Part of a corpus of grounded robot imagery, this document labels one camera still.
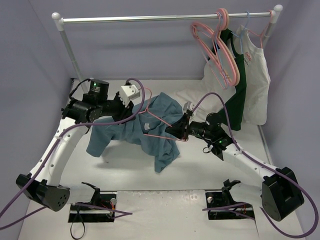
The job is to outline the thin pink wire hanger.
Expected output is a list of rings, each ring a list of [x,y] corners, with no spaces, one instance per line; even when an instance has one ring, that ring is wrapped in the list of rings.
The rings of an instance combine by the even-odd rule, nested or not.
[[[150,106],[150,103],[151,103],[151,99],[152,99],[152,91],[147,88],[147,87],[144,87],[143,88],[144,91],[148,91],[149,92],[149,99],[147,100],[147,103],[146,103],[146,106],[144,108],[144,110],[140,111],[138,114],[139,115],[144,115],[145,113],[147,113],[148,115],[150,115],[151,117],[157,119],[158,121],[158,126],[161,126],[161,125],[166,125],[167,127],[171,127],[171,125],[164,121],[162,118],[156,116],[155,114],[153,114],[152,112],[149,111],[149,106]],[[187,140],[181,140],[181,139],[177,139],[177,138],[172,138],[172,137],[167,137],[167,136],[160,136],[160,135],[154,135],[154,134],[149,134],[149,133],[145,133],[144,134],[145,136],[149,136],[149,137],[155,137],[155,138],[161,138],[161,139],[167,139],[167,140],[172,140],[172,141],[180,141],[180,142],[187,142]]]

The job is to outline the blue t shirt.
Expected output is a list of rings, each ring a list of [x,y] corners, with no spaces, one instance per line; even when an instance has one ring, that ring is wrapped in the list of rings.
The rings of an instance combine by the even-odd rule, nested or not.
[[[149,111],[170,125],[177,122],[183,115],[181,105],[169,95],[161,92],[151,98]],[[146,136],[146,133],[171,137],[165,132],[166,125],[159,126],[156,118],[148,115],[136,115],[134,120],[123,124],[93,126],[86,152],[93,157],[100,157],[111,141],[126,141],[140,145],[143,152],[154,157],[154,171],[162,172],[179,155],[176,141]]]

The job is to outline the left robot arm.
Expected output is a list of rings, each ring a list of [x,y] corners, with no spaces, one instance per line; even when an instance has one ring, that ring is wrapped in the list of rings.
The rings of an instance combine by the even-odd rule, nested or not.
[[[16,179],[16,185],[28,199],[54,212],[60,211],[70,198],[71,190],[60,184],[61,177],[91,123],[104,116],[122,122],[132,116],[133,100],[140,97],[139,89],[129,82],[119,88],[113,99],[108,98],[108,82],[89,79],[89,83],[81,100],[69,96],[69,103],[61,110],[58,129],[36,166]]]

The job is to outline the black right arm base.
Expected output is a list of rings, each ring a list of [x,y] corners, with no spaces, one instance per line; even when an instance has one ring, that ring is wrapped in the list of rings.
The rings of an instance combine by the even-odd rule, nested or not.
[[[226,206],[236,203],[227,203],[221,191],[206,191],[206,208],[219,208],[207,211],[207,217],[210,221],[218,220],[255,220],[255,213],[252,205],[243,204],[226,208]]]

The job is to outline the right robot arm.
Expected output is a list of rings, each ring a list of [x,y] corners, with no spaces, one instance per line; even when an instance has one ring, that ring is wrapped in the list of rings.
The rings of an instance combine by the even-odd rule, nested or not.
[[[222,121],[218,114],[209,114],[204,122],[190,121],[190,116],[190,111],[187,111],[180,120],[168,126],[165,132],[179,140],[194,136],[205,141],[211,153],[253,180],[251,184],[240,180],[224,181],[221,200],[225,205],[234,206],[241,202],[256,205],[271,219],[280,222],[304,204],[301,190],[293,184],[297,179],[291,169],[280,169],[259,159],[252,161],[253,155],[237,147],[221,127]]]

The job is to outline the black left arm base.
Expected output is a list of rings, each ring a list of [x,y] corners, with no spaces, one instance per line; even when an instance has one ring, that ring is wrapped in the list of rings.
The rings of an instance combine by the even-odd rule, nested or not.
[[[68,213],[68,223],[113,223],[115,213],[108,209],[115,209],[117,204],[116,192],[102,192],[98,206],[71,205]]]

